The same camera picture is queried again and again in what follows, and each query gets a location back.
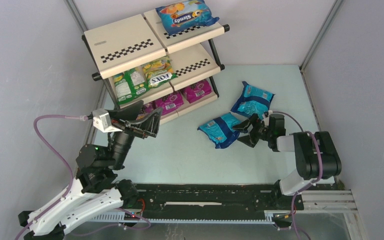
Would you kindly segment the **teal blue candy bag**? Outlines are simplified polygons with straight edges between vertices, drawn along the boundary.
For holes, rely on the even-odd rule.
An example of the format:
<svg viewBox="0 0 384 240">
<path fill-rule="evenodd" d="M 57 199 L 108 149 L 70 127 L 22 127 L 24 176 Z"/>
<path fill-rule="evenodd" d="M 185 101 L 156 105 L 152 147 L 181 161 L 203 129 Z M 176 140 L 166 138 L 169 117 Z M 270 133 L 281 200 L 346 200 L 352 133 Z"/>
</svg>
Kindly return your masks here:
<svg viewBox="0 0 384 240">
<path fill-rule="evenodd" d="M 233 126 L 240 123 L 239 119 L 228 112 L 200 125 L 197 130 L 214 143 L 215 149 L 226 149 L 239 138 L 240 132 L 234 130 Z"/>
<path fill-rule="evenodd" d="M 257 114 L 263 120 L 264 114 L 270 109 L 275 94 L 250 85 L 246 81 L 241 83 L 243 84 L 243 90 L 230 111 L 247 118 Z"/>
</svg>

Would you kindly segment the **magenta grape candy bag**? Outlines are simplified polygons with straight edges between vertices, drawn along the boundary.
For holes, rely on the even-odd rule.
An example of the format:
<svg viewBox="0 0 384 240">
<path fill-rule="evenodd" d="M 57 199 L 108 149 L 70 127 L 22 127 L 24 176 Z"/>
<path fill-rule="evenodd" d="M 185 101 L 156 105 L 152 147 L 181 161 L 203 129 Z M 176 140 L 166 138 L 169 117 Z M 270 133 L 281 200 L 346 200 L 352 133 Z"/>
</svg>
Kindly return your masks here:
<svg viewBox="0 0 384 240">
<path fill-rule="evenodd" d="M 146 117 L 148 114 L 150 114 L 155 109 L 155 105 L 153 102 L 146 103 L 142 106 L 140 113 L 137 116 L 137 120 L 142 119 Z"/>
<path fill-rule="evenodd" d="M 175 112 L 184 104 L 183 97 L 179 91 L 175 91 L 153 102 L 155 108 L 162 108 L 162 116 Z"/>
<path fill-rule="evenodd" d="M 212 87 L 208 80 L 203 79 L 180 90 L 188 103 L 192 104 L 201 98 L 211 94 Z"/>
</svg>

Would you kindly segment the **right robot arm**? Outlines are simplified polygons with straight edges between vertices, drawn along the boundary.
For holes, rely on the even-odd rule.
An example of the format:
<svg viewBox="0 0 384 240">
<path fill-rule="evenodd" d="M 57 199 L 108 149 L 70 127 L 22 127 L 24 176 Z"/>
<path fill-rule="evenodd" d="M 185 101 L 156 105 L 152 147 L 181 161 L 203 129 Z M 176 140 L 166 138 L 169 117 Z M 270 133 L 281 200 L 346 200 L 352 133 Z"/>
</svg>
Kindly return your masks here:
<svg viewBox="0 0 384 240">
<path fill-rule="evenodd" d="M 293 196 L 320 180 L 338 176 L 342 162 L 329 132 L 312 133 L 301 127 L 298 132 L 287 134 L 286 116 L 285 112 L 271 110 L 262 117 L 254 113 L 233 129 L 244 134 L 238 141 L 251 148 L 265 141 L 273 152 L 294 153 L 295 169 L 276 183 L 277 192 Z"/>
</svg>

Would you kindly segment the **green candy bag nutrition side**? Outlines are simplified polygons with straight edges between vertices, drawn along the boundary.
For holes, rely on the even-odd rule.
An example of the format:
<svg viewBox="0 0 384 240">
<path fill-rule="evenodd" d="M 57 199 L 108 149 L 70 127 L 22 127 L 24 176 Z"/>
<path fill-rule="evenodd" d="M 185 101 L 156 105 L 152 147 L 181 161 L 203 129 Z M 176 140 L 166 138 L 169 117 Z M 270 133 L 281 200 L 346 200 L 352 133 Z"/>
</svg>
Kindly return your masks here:
<svg viewBox="0 0 384 240">
<path fill-rule="evenodd" d="M 127 104 L 149 91 L 145 75 L 140 67 L 135 67 L 112 77 L 117 103 Z"/>
</svg>

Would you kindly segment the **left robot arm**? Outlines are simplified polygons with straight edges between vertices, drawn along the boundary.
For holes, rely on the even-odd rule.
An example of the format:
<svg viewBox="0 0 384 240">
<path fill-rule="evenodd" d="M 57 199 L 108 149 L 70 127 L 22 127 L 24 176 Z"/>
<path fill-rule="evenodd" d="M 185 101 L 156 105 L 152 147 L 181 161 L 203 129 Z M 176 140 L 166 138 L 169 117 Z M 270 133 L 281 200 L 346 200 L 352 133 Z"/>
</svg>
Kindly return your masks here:
<svg viewBox="0 0 384 240">
<path fill-rule="evenodd" d="M 117 180 L 117 171 L 136 138 L 156 137 L 159 132 L 160 107 L 141 115 L 143 101 L 121 109 L 93 110 L 79 116 L 108 135 L 108 145 L 85 144 L 76 158 L 77 172 L 70 174 L 67 187 L 35 211 L 18 215 L 22 230 L 17 238 L 25 240 L 62 240 L 86 221 L 112 209 L 131 208 L 138 191 L 131 180 Z"/>
</svg>

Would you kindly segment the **blue fruit candy bag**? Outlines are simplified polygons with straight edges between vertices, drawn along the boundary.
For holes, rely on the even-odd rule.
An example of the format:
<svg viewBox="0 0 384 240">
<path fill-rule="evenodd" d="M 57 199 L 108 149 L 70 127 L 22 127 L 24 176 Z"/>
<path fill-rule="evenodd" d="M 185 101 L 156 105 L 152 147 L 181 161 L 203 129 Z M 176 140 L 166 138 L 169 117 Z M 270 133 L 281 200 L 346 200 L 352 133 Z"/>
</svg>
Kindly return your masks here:
<svg viewBox="0 0 384 240">
<path fill-rule="evenodd" d="M 209 27 L 219 21 L 204 0 L 186 0 L 155 9 L 162 26 L 174 35 L 194 26 Z"/>
</svg>

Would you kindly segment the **green Fox's candy bag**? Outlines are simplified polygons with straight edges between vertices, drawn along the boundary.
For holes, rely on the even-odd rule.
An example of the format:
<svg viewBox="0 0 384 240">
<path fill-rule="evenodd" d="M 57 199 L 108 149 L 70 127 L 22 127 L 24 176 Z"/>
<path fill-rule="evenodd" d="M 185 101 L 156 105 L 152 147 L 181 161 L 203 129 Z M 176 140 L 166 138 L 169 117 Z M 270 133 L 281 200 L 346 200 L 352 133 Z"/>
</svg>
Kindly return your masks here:
<svg viewBox="0 0 384 240">
<path fill-rule="evenodd" d="M 143 64 L 141 67 L 150 89 L 158 88 L 178 77 L 172 67 L 169 56 L 152 60 Z"/>
</svg>

